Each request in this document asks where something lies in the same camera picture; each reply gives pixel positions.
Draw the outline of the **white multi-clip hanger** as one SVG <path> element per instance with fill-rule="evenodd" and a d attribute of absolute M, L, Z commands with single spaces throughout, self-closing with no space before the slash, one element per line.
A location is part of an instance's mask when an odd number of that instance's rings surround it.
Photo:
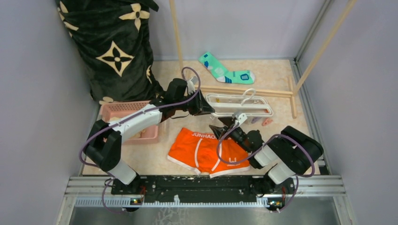
<path fill-rule="evenodd" d="M 215 109 L 214 117 L 231 117 L 236 112 L 243 112 L 248 117 L 269 118 L 274 115 L 268 101 L 258 96 L 255 89 L 247 89 L 243 94 L 208 93 L 206 101 Z"/>

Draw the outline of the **orange underwear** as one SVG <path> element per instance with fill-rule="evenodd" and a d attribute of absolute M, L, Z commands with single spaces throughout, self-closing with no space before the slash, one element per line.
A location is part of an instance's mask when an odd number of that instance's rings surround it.
<path fill-rule="evenodd" d="M 222 141 L 219 155 L 216 154 L 218 140 L 214 134 L 199 133 L 182 128 L 172 144 L 167 159 L 180 165 L 197 175 L 208 174 L 210 178 L 240 173 L 251 169 L 246 160 L 236 164 L 237 161 L 248 156 L 240 146 L 230 138 Z"/>

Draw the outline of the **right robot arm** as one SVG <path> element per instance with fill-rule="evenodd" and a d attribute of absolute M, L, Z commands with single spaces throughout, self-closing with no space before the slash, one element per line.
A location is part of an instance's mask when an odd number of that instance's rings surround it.
<path fill-rule="evenodd" d="M 264 141 L 259 130 L 245 132 L 240 128 L 237 119 L 222 117 L 222 127 L 211 125 L 210 129 L 218 140 L 216 155 L 227 165 L 248 162 L 255 169 L 262 169 L 270 163 L 275 165 L 263 176 L 258 187 L 270 193 L 277 193 L 283 182 L 294 175 L 305 176 L 308 169 L 314 174 L 315 162 L 324 153 L 321 144 L 292 126 L 286 126 L 280 133 Z M 227 141 L 237 144 L 243 153 L 232 161 L 228 161 L 221 145 Z"/>

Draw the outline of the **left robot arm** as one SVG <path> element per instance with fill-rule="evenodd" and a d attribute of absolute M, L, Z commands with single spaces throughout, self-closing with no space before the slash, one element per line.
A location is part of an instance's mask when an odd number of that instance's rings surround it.
<path fill-rule="evenodd" d="M 110 123 L 98 120 L 94 123 L 81 153 L 94 165 L 122 183 L 129 194 L 140 190 L 139 174 L 122 160 L 122 144 L 138 132 L 158 125 L 173 117 L 176 111 L 192 116 L 214 113 L 214 108 L 205 100 L 194 80 L 173 79 L 167 91 L 150 101 L 142 109 Z"/>

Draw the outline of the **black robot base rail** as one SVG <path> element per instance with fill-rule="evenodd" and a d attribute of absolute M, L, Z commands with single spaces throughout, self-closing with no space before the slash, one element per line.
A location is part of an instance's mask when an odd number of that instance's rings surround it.
<path fill-rule="evenodd" d="M 295 185 L 292 178 L 276 185 L 262 175 L 143 175 L 129 185 L 115 180 L 111 188 L 113 195 L 138 195 L 146 203 L 254 203 L 268 194 L 292 194 Z"/>

